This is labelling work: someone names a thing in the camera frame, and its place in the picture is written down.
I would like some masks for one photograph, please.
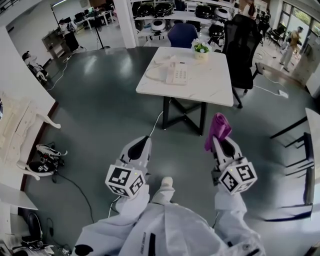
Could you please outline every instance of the small flower pot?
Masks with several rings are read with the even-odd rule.
[[[209,52],[194,52],[194,57],[196,60],[202,61],[202,62],[207,62],[209,59]]]

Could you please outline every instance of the tripod stand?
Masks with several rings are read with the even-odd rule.
[[[109,49],[110,46],[104,46],[102,41],[101,41],[101,38],[100,38],[100,35],[99,35],[99,31],[98,31],[98,26],[101,28],[101,25],[100,25],[101,21],[99,19],[97,19],[97,18],[99,18],[99,16],[97,14],[97,11],[95,10],[94,11],[94,28],[95,28],[96,35],[99,38],[99,41],[100,41],[100,44],[101,44],[100,50],[101,49]]]

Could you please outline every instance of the purple cloth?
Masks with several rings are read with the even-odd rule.
[[[221,113],[216,113],[211,122],[208,138],[205,140],[205,150],[209,151],[212,149],[213,136],[222,142],[231,133],[231,131],[232,128],[227,118]]]

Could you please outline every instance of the white telephone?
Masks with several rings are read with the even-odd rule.
[[[188,83],[188,65],[183,62],[170,63],[165,82],[168,85],[185,86]]]

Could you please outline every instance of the white shoe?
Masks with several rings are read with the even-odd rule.
[[[174,184],[174,180],[172,177],[164,177],[161,181],[161,186],[167,186],[167,187],[172,187]]]

